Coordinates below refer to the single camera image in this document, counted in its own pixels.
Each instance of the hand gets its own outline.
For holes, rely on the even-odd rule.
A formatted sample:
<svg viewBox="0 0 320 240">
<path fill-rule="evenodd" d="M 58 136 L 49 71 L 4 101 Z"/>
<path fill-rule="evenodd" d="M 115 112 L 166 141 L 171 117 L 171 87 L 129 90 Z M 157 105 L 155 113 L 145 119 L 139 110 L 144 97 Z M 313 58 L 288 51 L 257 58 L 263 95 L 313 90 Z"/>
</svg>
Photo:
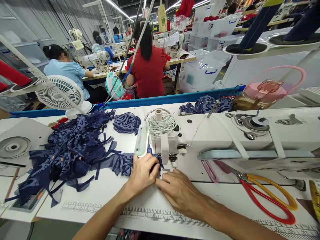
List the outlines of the hand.
<svg viewBox="0 0 320 240">
<path fill-rule="evenodd" d="M 219 205 L 202 194 L 188 177 L 177 169 L 162 174 L 162 179 L 156 179 L 156 185 L 173 209 L 190 218 L 206 222 L 208 212 Z"/>
<path fill-rule="evenodd" d="M 130 193 L 132 198 L 144 192 L 155 182 L 159 167 L 159 160 L 150 153 L 147 153 L 144 157 L 140 157 L 139 159 L 137 155 L 133 155 L 132 173 L 126 183 L 126 191 Z"/>
</svg>

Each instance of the pink bottle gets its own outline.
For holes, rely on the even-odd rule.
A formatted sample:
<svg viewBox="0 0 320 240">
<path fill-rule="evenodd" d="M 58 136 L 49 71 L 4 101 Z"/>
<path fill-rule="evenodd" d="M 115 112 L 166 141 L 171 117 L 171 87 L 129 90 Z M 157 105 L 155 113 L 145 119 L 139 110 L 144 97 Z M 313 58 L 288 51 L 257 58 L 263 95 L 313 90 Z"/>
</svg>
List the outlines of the pink bottle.
<svg viewBox="0 0 320 240">
<path fill-rule="evenodd" d="M 277 68 L 292 68 L 280 80 L 266 79 L 261 82 L 261 75 L 267 71 Z M 301 74 L 300 80 L 295 84 L 292 73 L 298 70 Z M 284 98 L 290 92 L 295 90 L 306 79 L 306 72 L 297 66 L 278 66 L 269 68 L 258 75 L 243 90 L 243 92 L 233 99 L 232 110 L 257 110 L 269 108 L 272 104 Z"/>
</svg>

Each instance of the red shirt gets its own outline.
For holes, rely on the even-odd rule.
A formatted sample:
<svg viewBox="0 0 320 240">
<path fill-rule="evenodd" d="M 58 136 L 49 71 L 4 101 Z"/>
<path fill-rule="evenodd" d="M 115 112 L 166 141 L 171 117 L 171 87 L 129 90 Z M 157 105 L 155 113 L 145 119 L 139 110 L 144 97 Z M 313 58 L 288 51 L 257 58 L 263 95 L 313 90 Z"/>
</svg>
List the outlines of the red shirt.
<svg viewBox="0 0 320 240">
<path fill-rule="evenodd" d="M 133 56 L 127 62 L 128 69 L 132 58 Z M 152 55 L 149 61 L 143 59 L 141 49 L 138 49 L 130 74 L 135 77 L 138 84 L 137 93 L 139 98 L 163 96 L 162 76 L 166 63 L 167 59 L 162 48 L 152 46 Z"/>
</svg>

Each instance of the yellow tape measure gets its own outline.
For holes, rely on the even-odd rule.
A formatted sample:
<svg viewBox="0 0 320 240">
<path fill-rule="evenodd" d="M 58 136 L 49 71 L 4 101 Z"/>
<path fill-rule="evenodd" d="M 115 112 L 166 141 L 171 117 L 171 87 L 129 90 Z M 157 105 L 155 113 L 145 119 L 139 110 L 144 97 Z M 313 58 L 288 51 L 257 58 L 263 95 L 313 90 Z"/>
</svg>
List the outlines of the yellow tape measure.
<svg viewBox="0 0 320 240">
<path fill-rule="evenodd" d="M 320 223 L 320 182 L 309 181 L 312 205 Z"/>
</svg>

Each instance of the scissors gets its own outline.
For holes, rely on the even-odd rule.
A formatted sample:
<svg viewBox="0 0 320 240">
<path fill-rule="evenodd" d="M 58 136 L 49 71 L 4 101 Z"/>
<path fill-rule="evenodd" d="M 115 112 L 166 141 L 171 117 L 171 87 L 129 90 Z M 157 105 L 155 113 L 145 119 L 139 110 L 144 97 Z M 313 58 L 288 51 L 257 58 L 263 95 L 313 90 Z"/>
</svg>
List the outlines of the scissors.
<svg viewBox="0 0 320 240">
<path fill-rule="evenodd" d="M 281 223 L 284 223 L 284 224 L 292 225 L 292 224 L 294 224 L 296 222 L 296 219 L 295 219 L 294 215 L 289 211 L 289 209 L 290 210 L 297 210 L 298 209 L 298 205 L 297 205 L 296 201 L 294 200 L 294 198 L 284 188 L 282 188 L 280 185 L 276 184 L 275 182 L 271 181 L 270 179 L 267 179 L 267 178 L 264 178 L 264 177 L 261 177 L 261 176 L 252 175 L 252 174 L 243 174 L 243 173 L 233 169 L 230 166 L 228 166 L 228 167 L 239 178 L 239 182 L 243 185 L 244 189 L 247 191 L 247 193 L 250 196 L 250 198 L 252 199 L 252 201 L 263 212 L 268 214 L 273 219 L 275 219 L 275 220 L 277 220 L 277 221 L 279 221 Z M 280 200 L 277 196 L 275 196 L 272 192 L 270 192 L 265 186 L 263 186 L 257 180 L 262 180 L 262 181 L 265 181 L 265 182 L 270 183 L 273 186 L 275 186 L 287 198 L 287 200 L 289 201 L 289 205 L 284 203 L 282 200 Z M 260 187 L 269 196 L 267 196 L 266 194 L 260 192 L 256 188 L 254 188 L 247 181 L 255 183 L 258 187 Z M 261 205 L 261 203 L 253 195 L 252 191 L 256 192 L 260 196 L 266 198 L 270 202 L 272 202 L 275 205 L 277 205 L 279 208 L 281 208 L 285 212 L 285 214 L 287 215 L 288 218 L 287 219 L 283 219 L 283 218 L 277 217 L 276 215 L 274 215 L 271 212 L 269 212 L 265 207 L 263 207 Z"/>
</svg>

